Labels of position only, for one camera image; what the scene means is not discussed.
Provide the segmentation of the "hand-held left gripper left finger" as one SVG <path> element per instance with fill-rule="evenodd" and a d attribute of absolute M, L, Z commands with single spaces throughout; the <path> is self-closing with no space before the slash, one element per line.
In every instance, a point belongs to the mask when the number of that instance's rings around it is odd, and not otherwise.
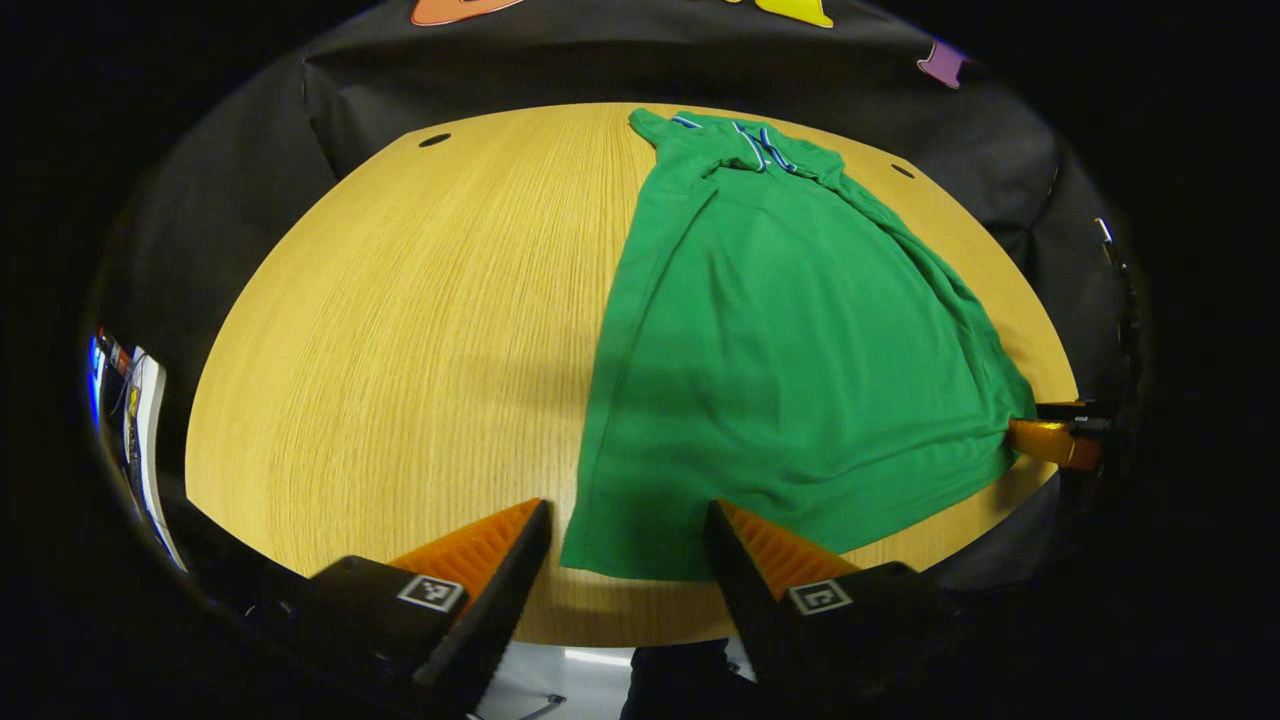
<path fill-rule="evenodd" d="M 385 562 L 348 555 L 311 577 L 268 562 L 250 623 L 393 716 L 467 716 L 513 639 L 550 537 L 550 505 L 531 498 Z"/>

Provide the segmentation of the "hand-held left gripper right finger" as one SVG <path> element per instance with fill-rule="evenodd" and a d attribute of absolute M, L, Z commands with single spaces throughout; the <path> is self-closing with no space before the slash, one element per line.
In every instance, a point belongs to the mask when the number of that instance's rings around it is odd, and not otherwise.
<path fill-rule="evenodd" d="M 859 568 L 723 498 L 707 506 L 703 544 L 778 700 L 910 700 L 960 659 L 960 606 L 904 562 Z"/>

